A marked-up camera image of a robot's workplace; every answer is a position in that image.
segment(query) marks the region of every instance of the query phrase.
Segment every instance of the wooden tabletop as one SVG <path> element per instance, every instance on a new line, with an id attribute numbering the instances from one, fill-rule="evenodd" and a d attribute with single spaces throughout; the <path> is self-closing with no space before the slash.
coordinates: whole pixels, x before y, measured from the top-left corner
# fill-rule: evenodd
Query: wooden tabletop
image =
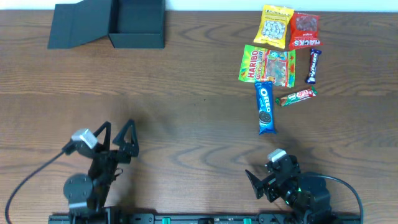
<path id="1" fill-rule="evenodd" d="M 244 173 L 264 178 L 268 153 L 282 148 L 303 170 L 350 183 L 366 223 L 397 223 L 398 14 L 317 14 L 319 95 L 275 106 L 279 133 L 259 136 L 254 87 L 238 73 L 260 12 L 167 12 L 163 50 L 114 49 L 108 38 L 47 50 L 53 11 L 1 11 L 0 209 L 77 129 L 110 121 L 113 138 L 134 119 L 141 151 L 120 166 L 107 205 L 158 213 L 289 210 L 281 200 L 256 200 Z M 274 97 L 306 88 L 308 64 L 309 49 L 298 50 L 295 87 L 275 87 Z M 14 223 L 67 212 L 63 184 L 90 163 L 63 156 L 33 177 L 11 204 Z M 335 211 L 359 213 L 346 187 L 327 184 Z"/>

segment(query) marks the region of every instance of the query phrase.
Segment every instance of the blue wrapper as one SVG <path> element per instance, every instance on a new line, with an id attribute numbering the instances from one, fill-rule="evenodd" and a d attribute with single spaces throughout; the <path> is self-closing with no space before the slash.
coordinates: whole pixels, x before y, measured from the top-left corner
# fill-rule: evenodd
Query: blue wrapper
<path id="1" fill-rule="evenodd" d="M 257 107 L 259 109 L 259 134 L 274 133 L 274 100 L 272 98 L 272 82 L 258 82 L 254 84 L 257 93 Z"/>
<path id="2" fill-rule="evenodd" d="M 310 72 L 308 73 L 308 77 L 305 80 L 308 84 L 315 84 L 315 73 L 317 72 L 317 65 L 319 55 L 322 54 L 322 51 L 317 49 L 311 49 L 311 59 L 310 59 Z"/>

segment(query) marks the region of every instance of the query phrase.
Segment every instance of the open box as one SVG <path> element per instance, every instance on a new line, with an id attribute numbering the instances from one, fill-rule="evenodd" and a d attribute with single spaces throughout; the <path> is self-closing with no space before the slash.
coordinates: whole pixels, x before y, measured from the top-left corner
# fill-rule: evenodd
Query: open box
<path id="1" fill-rule="evenodd" d="M 84 0 L 57 4 L 49 49 L 69 49 L 106 35 L 114 48 L 164 48 L 165 0 Z"/>

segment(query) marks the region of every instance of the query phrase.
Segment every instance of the white wall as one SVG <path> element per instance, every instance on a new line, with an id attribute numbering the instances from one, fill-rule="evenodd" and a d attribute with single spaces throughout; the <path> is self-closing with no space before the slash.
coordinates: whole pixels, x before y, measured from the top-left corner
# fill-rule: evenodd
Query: white wall
<path id="1" fill-rule="evenodd" d="M 0 9 L 54 9 L 81 0 L 0 0 Z M 261 11 L 264 4 L 298 11 L 398 12 L 398 0 L 166 0 L 168 10 Z"/>

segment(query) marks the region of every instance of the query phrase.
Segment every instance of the oreo package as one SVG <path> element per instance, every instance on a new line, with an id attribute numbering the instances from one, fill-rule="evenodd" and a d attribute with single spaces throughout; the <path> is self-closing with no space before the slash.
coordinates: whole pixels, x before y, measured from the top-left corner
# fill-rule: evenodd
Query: oreo package
<path id="1" fill-rule="evenodd" d="M 276 134 L 274 128 L 274 115 L 272 99 L 272 82 L 257 82 L 254 84 L 257 95 L 257 107 L 259 110 L 259 134 L 273 133 Z"/>

